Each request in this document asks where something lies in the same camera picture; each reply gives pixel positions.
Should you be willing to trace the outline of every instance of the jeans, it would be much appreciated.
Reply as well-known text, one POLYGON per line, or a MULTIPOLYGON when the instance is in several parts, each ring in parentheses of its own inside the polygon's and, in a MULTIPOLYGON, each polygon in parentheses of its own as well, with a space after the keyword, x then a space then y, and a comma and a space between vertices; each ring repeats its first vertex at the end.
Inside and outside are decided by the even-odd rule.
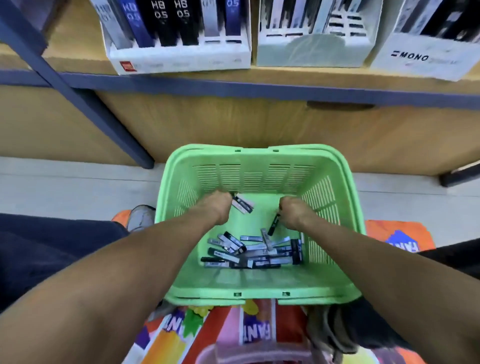
POLYGON ((0 312, 41 281, 127 235, 112 221, 0 214, 0 312))
MULTIPOLYGON (((426 258, 445 264, 480 279, 480 239, 419 252, 426 258)), ((367 349, 411 346, 374 310, 363 297, 338 305, 346 330, 352 341, 367 349)))

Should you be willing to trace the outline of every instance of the person's left arm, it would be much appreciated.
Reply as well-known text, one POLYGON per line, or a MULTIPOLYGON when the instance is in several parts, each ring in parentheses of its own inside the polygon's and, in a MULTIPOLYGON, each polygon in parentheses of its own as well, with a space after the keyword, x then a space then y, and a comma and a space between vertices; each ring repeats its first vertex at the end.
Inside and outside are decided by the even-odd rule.
POLYGON ((121 363, 188 254, 228 220, 231 200, 214 192, 33 288, 0 315, 0 363, 121 363))

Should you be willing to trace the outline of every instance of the hand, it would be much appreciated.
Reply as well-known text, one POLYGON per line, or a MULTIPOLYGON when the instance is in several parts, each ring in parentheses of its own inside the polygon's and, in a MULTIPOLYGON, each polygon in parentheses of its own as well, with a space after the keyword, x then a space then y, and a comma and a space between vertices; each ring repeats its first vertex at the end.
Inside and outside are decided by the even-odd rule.
POLYGON ((318 218, 317 214, 303 200, 296 197, 280 198, 280 222, 288 229, 302 231, 302 224, 310 218, 318 218))
POLYGON ((228 221, 231 206, 231 194, 228 192, 214 191, 202 197, 190 211, 211 216, 215 225, 223 225, 228 221))

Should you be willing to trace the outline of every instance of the shelf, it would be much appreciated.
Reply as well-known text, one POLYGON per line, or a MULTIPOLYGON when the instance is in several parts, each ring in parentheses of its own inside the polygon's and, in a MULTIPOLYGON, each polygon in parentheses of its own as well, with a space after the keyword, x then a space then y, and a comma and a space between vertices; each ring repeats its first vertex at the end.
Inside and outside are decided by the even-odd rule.
POLYGON ((28 64, 8 45, 0 43, 0 69, 28 70, 28 64))
MULTIPOLYGON (((252 6, 252 13, 257 8, 252 6)), ((100 24, 88 0, 65 5, 48 40, 43 56, 58 72, 116 75, 102 43, 100 24)), ((478 94, 480 64, 458 82, 373 71, 369 68, 257 67, 250 70, 157 74, 163 77, 218 80, 274 85, 367 88, 443 94, 478 94)))

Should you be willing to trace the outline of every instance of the green plastic basket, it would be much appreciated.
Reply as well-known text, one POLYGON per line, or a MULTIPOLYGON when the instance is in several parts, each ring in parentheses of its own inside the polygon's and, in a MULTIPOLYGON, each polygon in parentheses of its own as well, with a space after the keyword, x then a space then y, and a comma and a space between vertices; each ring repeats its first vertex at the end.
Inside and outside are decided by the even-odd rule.
MULTIPOLYGON (((187 145, 168 159, 163 174, 156 222, 182 215, 204 194, 217 188, 239 191, 256 203, 251 214, 230 210, 225 225, 211 229, 188 256, 166 299, 177 305, 231 305, 249 298, 277 298, 279 304, 345 303, 360 291, 308 236, 304 263, 280 269, 205 268, 208 238, 225 230, 234 236, 260 235, 268 228, 284 195, 306 201, 319 216, 360 233, 365 225, 357 191, 345 158, 325 145, 276 146, 265 149, 187 145)), ((273 240, 298 238, 281 224, 273 240)))

